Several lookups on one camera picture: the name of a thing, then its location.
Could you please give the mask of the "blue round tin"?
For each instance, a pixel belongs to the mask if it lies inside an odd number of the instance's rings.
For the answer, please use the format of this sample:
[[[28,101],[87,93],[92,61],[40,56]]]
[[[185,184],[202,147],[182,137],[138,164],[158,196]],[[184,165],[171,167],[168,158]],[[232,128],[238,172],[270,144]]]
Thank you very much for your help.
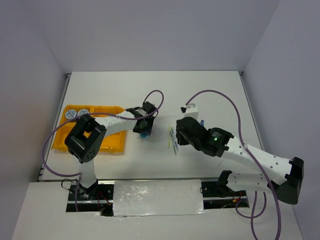
[[[85,114],[89,114],[89,110],[86,109],[86,108],[83,108],[83,109],[80,109],[78,112],[77,112],[77,116],[82,116],[82,115],[85,115]]]

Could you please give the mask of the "white pen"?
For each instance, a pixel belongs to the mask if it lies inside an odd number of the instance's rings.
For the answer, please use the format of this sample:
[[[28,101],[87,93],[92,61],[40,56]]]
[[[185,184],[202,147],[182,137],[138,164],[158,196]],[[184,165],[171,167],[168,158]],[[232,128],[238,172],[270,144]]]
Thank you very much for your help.
[[[174,154],[175,154],[175,156],[177,156],[177,148],[176,148],[174,134],[173,134],[173,131],[172,131],[171,127],[169,127],[169,133],[170,133],[170,138],[171,138]]]
[[[173,142],[174,142],[174,145],[175,145],[175,149],[176,149],[177,152],[179,152],[178,142],[177,142],[177,138],[176,138],[174,129],[172,127],[170,127],[170,128],[171,128],[171,133],[172,133],[172,136],[173,136]]]

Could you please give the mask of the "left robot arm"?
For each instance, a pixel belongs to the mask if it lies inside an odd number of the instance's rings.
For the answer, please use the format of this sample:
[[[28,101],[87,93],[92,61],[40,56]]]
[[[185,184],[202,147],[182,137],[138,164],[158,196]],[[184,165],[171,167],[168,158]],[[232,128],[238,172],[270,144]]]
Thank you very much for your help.
[[[76,121],[64,143],[68,152],[79,162],[78,195],[91,200],[99,193],[94,158],[103,140],[123,131],[149,136],[155,120],[154,114],[157,112],[157,108],[146,101],[141,107],[127,108],[114,116],[94,118],[85,114]]]

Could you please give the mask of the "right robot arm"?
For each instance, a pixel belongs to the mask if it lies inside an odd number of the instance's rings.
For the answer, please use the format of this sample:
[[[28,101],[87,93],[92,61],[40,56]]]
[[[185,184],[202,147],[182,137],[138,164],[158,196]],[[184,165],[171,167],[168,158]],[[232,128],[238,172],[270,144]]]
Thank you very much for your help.
[[[251,145],[245,146],[232,133],[218,127],[206,129],[189,116],[177,120],[176,137],[180,146],[191,145],[208,156],[231,160],[256,171],[248,174],[223,170],[217,182],[221,195],[238,191],[275,193],[281,202],[298,203],[304,178],[302,159],[282,158]]]

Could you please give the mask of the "grey-blue round tin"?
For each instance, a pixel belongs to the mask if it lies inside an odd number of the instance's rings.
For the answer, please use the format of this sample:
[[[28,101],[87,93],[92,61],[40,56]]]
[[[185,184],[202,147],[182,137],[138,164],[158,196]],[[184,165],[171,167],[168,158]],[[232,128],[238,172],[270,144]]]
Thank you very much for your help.
[[[75,109],[68,109],[66,112],[65,112],[65,114],[64,114],[64,116],[65,116],[65,118],[67,119],[67,120],[72,120],[72,119],[74,119],[76,116],[77,116],[77,111],[75,110]]]

